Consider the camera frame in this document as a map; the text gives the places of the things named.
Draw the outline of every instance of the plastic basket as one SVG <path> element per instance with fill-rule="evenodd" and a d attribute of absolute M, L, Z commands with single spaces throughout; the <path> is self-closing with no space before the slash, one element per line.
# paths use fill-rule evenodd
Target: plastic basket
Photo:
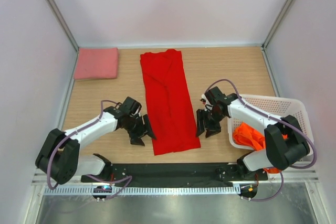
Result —
<path fill-rule="evenodd" d="M 313 134 L 309 123 L 308 114 L 305 105 L 299 100 L 281 98 L 281 97 L 266 97 L 263 95 L 241 94 L 248 103 L 272 114 L 279 116 L 293 115 L 301 126 L 302 131 L 312 142 L 314 142 Z M 229 133 L 229 141 L 236 148 L 253 150 L 249 146 L 236 144 L 232 134 L 234 130 L 241 125 L 242 121 L 236 118 L 229 118 L 227 121 L 227 130 Z"/>

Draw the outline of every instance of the white basket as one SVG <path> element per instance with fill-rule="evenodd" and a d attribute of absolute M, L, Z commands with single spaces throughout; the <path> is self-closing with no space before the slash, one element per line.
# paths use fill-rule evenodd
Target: white basket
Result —
<path fill-rule="evenodd" d="M 312 142 L 314 142 L 313 134 L 309 123 L 308 113 L 305 105 L 299 100 L 281 98 L 281 97 L 266 97 L 263 95 L 241 94 L 248 103 L 275 115 L 287 116 L 293 115 L 301 126 L 302 131 Z M 249 146 L 239 145 L 234 142 L 232 137 L 233 132 L 241 125 L 242 121 L 236 118 L 227 120 L 227 130 L 229 133 L 229 141 L 236 148 L 253 150 Z"/>

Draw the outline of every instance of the wooden table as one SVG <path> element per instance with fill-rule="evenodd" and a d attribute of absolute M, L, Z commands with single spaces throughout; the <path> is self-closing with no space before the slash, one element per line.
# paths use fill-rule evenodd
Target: wooden table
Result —
<path fill-rule="evenodd" d="M 242 94 L 274 95 L 274 90 L 259 47 L 183 48 L 184 71 L 193 109 L 203 108 L 201 94 L 220 78 L 231 79 Z M 165 49 L 119 50 L 118 78 L 113 80 L 76 81 L 66 115 L 64 130 L 85 123 L 100 112 L 100 100 L 122 102 L 130 96 L 142 104 L 146 113 L 145 90 L 140 67 L 140 54 Z M 233 92 L 226 83 L 219 83 L 226 94 Z M 109 133 L 88 145 L 82 154 L 99 153 L 112 163 L 203 163 L 235 162 L 246 153 L 231 146 L 227 120 L 222 121 L 222 132 L 208 139 L 200 137 L 202 147 L 179 153 L 154 156 L 151 139 L 143 138 L 146 147 L 131 145 L 125 130 Z"/>

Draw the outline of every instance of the robotic arm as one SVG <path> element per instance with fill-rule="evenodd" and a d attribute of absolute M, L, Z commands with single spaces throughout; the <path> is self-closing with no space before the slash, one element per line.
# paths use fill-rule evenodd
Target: robotic arm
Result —
<path fill-rule="evenodd" d="M 197 136 L 205 130 L 205 137 L 221 132 L 219 123 L 226 116 L 240 119 L 265 136 L 266 149 L 251 152 L 237 161 L 239 172 L 242 175 L 267 167 L 284 170 L 309 154 L 309 145 L 304 137 L 293 129 L 269 118 L 271 116 L 301 130 L 294 116 L 289 115 L 281 118 L 261 111 L 268 114 L 269 117 L 266 118 L 244 106 L 238 99 L 237 94 L 224 95 L 218 87 L 206 91 L 202 95 L 201 101 L 205 104 L 205 109 L 196 112 Z M 288 135 L 288 138 L 284 140 L 283 134 Z"/>
<path fill-rule="evenodd" d="M 123 103 L 104 109 L 102 116 L 79 127 L 64 132 L 59 129 L 50 131 L 36 158 L 36 166 L 47 173 L 53 150 L 65 137 L 71 136 L 61 146 L 62 151 L 58 151 L 52 160 L 51 178 L 59 184 L 68 182 L 73 176 L 86 174 L 110 180 L 112 166 L 109 160 L 99 154 L 79 157 L 79 152 L 94 140 L 119 128 L 127 130 L 133 145 L 144 146 L 141 138 L 145 135 L 156 139 L 148 116 L 141 116 L 140 110 L 141 104 L 127 97 Z"/>

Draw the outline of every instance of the white panel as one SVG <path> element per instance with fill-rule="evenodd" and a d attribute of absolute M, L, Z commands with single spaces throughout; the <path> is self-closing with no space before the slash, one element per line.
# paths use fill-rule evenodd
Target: white panel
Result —
<path fill-rule="evenodd" d="M 0 53 L 0 222 L 22 224 L 76 53 L 45 0 L 0 0 Z"/>
<path fill-rule="evenodd" d="M 333 215 L 336 206 L 335 18 L 335 0 L 296 0 L 268 48 L 281 95 L 299 99 L 306 105 L 318 150 L 317 172 L 328 197 L 329 213 Z"/>
<path fill-rule="evenodd" d="M 55 0 L 80 46 L 261 44 L 285 0 Z"/>

